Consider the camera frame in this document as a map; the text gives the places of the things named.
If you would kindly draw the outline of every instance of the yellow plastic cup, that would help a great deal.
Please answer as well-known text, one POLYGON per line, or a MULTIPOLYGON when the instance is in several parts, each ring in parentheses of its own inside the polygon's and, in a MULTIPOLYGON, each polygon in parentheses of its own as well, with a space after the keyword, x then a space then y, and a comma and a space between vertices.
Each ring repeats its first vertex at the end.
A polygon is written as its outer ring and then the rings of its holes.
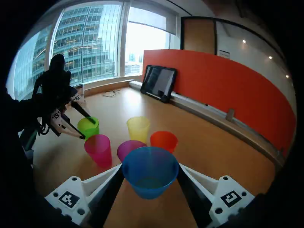
POLYGON ((85 117, 78 122, 77 128, 86 136, 85 140, 87 140, 91 136, 99 134, 99 121, 96 117, 85 117))
POLYGON ((144 116, 133 117, 128 119, 127 126, 131 140, 147 142, 150 121, 144 116))

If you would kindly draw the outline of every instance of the black tablet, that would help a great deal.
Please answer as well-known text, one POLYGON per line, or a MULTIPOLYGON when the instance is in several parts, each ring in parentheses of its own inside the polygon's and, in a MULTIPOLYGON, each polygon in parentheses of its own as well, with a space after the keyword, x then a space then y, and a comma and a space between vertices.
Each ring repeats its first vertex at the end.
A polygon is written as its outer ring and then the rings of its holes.
POLYGON ((163 66, 147 65, 140 91, 164 103, 170 100, 177 70, 163 66))

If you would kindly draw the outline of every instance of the orange partition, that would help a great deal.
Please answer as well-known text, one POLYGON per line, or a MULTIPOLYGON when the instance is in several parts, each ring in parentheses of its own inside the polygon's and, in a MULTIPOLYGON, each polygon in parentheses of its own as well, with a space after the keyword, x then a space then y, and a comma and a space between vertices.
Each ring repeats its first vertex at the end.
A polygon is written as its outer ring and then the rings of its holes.
POLYGON ((296 117, 285 96, 254 70, 216 55, 185 50, 144 51, 147 65, 177 69, 173 91, 234 117, 268 139, 283 155, 291 144, 296 117))

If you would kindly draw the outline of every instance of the skyscraper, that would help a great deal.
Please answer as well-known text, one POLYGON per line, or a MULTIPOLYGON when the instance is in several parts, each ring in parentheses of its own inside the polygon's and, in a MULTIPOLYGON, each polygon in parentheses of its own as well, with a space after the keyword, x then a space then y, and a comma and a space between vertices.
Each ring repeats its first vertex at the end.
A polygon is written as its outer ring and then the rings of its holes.
POLYGON ((87 6, 64 12, 54 41, 53 56, 65 56, 71 85, 116 76, 120 5, 87 6))
POLYGON ((50 28, 48 26, 35 34, 20 48, 16 55, 15 99, 30 98, 36 79, 44 72, 44 57, 50 28))

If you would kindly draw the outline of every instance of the purple plastic cup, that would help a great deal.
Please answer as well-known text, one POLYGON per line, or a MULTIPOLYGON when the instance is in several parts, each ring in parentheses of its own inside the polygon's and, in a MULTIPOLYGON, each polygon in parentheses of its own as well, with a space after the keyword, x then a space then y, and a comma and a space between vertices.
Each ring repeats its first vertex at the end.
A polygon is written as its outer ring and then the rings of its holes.
POLYGON ((117 156, 121 162, 124 161, 125 157, 133 150, 147 146, 145 143, 137 140, 125 141, 117 148, 117 156))
POLYGON ((85 141, 84 149, 99 167, 108 168, 112 165, 111 142, 107 136, 91 136, 85 141))

